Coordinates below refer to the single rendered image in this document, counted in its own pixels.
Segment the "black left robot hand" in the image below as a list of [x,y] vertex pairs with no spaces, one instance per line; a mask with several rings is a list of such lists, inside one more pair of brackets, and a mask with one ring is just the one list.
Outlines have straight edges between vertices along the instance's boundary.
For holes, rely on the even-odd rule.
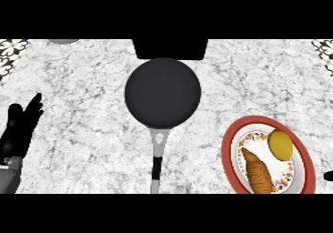
[[5,166],[11,157],[23,158],[30,138],[42,115],[41,93],[36,93],[26,107],[14,103],[7,109],[7,127],[0,137],[0,165]]

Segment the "yellow lemon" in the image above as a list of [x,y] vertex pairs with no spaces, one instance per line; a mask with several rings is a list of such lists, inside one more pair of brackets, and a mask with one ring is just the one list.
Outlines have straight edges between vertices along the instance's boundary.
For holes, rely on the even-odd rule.
[[275,159],[287,161],[293,155],[293,141],[287,134],[279,130],[274,130],[268,134],[266,144]]

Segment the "dark grey frying pan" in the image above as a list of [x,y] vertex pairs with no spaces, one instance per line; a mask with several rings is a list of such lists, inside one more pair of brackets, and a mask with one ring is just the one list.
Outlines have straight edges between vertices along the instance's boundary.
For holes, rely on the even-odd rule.
[[159,193],[163,148],[170,129],[191,117],[201,97],[198,78],[190,67],[170,58],[145,61],[125,84],[125,104],[136,121],[148,128],[153,145],[150,193]]

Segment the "red-rimmed white plate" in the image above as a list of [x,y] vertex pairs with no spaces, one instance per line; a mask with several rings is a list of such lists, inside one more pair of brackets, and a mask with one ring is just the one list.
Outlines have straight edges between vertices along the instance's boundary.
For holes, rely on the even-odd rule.
[[222,137],[219,149],[220,164],[234,192],[237,194],[250,193],[249,182],[243,180],[243,175],[237,171],[237,164],[234,163],[234,145],[237,144],[237,135],[256,127],[260,127],[263,131],[269,131],[272,128],[281,130],[293,141],[294,182],[284,194],[312,194],[315,191],[315,171],[307,150],[291,130],[277,120],[265,116],[240,117],[228,126]]

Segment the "grey round object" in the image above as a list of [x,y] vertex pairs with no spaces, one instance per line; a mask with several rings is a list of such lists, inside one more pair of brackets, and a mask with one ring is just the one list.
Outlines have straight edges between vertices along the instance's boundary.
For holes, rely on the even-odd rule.
[[48,39],[57,45],[66,45],[75,43],[79,39]]

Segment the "black appliance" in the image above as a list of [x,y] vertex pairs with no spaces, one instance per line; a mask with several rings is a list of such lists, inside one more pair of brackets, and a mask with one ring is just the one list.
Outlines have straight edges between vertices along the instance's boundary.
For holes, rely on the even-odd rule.
[[138,59],[170,58],[201,60],[204,58],[206,39],[134,39],[132,45]]

